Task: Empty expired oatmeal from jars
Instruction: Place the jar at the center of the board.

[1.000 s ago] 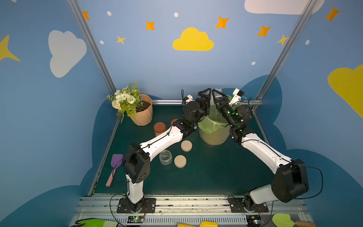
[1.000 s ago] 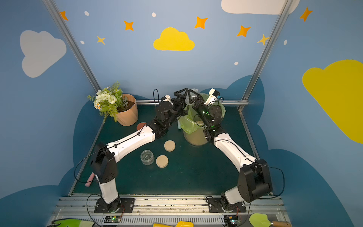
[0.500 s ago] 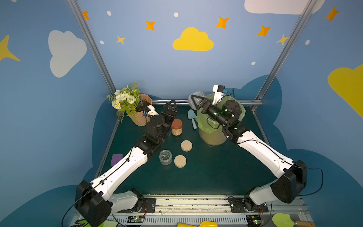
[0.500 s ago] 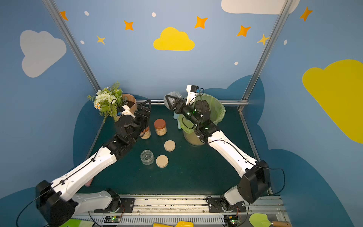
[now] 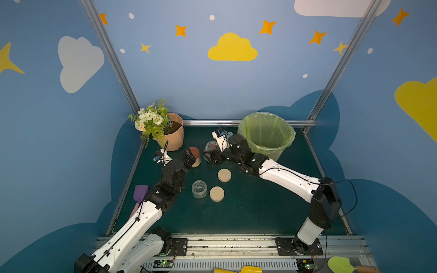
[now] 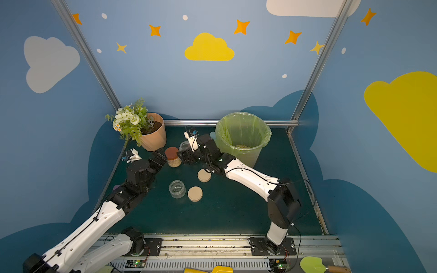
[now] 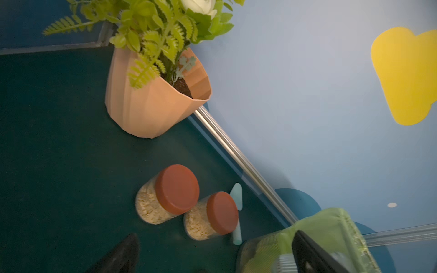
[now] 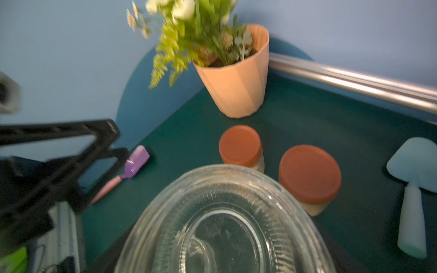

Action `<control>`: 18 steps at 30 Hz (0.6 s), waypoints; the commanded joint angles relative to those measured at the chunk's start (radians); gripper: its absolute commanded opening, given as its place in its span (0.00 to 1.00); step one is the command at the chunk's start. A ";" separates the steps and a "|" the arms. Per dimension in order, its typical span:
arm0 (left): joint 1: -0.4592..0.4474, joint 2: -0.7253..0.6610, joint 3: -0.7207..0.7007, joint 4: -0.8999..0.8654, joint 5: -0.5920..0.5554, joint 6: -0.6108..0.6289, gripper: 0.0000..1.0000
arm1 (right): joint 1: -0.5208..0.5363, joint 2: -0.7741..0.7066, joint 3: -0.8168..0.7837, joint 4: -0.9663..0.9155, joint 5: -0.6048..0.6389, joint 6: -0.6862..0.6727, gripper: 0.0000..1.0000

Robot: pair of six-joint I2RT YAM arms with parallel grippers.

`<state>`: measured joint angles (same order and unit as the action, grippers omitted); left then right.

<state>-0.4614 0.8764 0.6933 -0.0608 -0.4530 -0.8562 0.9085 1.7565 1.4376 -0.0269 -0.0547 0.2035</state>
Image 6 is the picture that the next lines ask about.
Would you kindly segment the beige lid oatmeal jar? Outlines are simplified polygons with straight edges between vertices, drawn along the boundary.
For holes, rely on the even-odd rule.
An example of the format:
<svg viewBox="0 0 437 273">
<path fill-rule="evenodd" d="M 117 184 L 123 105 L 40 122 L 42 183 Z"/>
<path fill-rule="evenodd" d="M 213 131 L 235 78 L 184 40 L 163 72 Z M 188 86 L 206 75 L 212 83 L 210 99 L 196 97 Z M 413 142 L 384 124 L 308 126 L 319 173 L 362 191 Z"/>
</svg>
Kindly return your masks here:
<svg viewBox="0 0 437 273">
<path fill-rule="evenodd" d="M 191 145 L 190 145 L 189 141 L 182 142 L 179 146 L 179 151 L 180 152 L 191 151 Z"/>
</svg>

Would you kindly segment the red lid oatmeal jar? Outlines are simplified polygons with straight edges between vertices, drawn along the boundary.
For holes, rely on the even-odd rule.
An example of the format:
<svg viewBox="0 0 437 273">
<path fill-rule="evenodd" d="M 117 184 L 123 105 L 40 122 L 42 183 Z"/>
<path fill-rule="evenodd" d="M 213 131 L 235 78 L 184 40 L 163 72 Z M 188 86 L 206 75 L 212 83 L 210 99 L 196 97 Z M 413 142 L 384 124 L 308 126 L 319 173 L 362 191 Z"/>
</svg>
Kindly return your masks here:
<svg viewBox="0 0 437 273">
<path fill-rule="evenodd" d="M 170 167 L 176 168 L 182 164 L 181 158 L 178 156 L 179 149 L 177 147 L 169 147 L 165 150 L 167 163 Z"/>
</svg>

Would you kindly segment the beige jar lid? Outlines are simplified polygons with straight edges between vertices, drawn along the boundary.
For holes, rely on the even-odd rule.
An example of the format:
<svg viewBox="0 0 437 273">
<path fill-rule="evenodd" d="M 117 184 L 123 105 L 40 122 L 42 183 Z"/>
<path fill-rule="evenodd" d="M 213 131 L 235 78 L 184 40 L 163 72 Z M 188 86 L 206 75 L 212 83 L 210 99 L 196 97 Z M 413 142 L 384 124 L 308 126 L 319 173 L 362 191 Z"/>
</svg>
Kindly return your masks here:
<svg viewBox="0 0 437 273">
<path fill-rule="evenodd" d="M 202 183 L 209 182 L 211 180 L 212 174 L 210 172 L 207 172 L 205 169 L 201 169 L 198 172 L 198 179 Z"/>
<path fill-rule="evenodd" d="M 188 191 L 188 198 L 192 202 L 198 202 L 203 197 L 203 190 L 200 187 L 191 187 Z"/>
</svg>

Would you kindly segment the clear oatmeal jar front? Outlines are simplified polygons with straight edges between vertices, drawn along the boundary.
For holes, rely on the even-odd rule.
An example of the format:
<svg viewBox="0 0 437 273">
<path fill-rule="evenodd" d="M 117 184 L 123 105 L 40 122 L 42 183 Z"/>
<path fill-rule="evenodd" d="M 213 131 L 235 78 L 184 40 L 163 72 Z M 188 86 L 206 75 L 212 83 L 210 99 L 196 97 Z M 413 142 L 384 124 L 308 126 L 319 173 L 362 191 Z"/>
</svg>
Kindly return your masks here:
<svg viewBox="0 0 437 273">
<path fill-rule="evenodd" d="M 169 191 L 174 199 L 181 199 L 186 193 L 186 188 L 182 181 L 174 180 L 169 185 Z"/>
</svg>

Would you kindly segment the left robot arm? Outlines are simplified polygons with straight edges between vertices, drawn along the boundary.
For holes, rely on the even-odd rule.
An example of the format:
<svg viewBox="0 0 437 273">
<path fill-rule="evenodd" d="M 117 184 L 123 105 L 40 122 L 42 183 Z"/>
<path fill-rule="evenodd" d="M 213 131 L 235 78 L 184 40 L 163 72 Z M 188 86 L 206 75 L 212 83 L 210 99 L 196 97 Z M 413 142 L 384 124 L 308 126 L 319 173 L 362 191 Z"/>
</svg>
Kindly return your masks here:
<svg viewBox="0 0 437 273">
<path fill-rule="evenodd" d="M 135 160 L 133 151 L 127 155 L 125 182 L 61 243 L 43 255 L 29 256 L 23 263 L 25 273 L 95 273 L 120 256 L 132 252 L 140 255 L 145 250 L 143 234 L 129 227 L 109 243 L 89 251 L 102 235 L 143 201 L 156 175 L 167 163 L 163 149 L 153 152 L 148 160 Z"/>
</svg>

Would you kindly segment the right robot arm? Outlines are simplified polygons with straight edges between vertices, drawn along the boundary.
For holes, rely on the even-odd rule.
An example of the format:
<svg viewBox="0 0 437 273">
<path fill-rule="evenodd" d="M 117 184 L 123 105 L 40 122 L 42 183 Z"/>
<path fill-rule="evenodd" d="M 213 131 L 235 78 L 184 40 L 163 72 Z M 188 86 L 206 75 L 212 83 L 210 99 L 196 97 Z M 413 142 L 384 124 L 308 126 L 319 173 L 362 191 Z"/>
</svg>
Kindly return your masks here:
<svg viewBox="0 0 437 273">
<path fill-rule="evenodd" d="M 290 226 L 297 218 L 302 204 L 297 188 L 288 178 L 278 179 L 245 165 L 235 156 L 223 153 L 210 135 L 199 135 L 196 129 L 184 132 L 189 149 L 178 152 L 185 164 L 204 163 L 207 173 L 225 176 L 260 195 L 267 202 L 271 220 L 269 230 L 261 243 L 265 251 L 279 255 Z"/>
</svg>

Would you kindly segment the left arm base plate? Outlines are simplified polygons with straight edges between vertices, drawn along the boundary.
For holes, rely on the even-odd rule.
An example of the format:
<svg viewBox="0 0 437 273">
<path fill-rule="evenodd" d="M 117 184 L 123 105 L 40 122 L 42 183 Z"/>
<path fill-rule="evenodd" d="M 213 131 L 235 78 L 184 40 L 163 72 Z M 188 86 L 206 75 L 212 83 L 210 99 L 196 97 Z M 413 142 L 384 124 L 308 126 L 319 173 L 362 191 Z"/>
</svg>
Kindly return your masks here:
<svg viewBox="0 0 437 273">
<path fill-rule="evenodd" d="M 162 238 L 143 238 L 135 247 L 137 256 L 159 256 L 162 247 Z"/>
</svg>

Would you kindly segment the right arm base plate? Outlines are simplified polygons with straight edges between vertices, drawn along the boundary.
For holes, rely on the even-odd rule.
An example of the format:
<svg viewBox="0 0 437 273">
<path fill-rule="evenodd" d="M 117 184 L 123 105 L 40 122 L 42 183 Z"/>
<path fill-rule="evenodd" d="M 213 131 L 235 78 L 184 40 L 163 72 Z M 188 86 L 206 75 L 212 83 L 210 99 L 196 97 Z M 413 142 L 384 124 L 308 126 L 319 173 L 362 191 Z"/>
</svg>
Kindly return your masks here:
<svg viewBox="0 0 437 273">
<path fill-rule="evenodd" d="M 250 237 L 248 242 L 252 256 L 297 255 L 297 245 L 294 243 L 292 238 L 286 237 L 279 246 L 268 241 L 266 237 Z"/>
</svg>

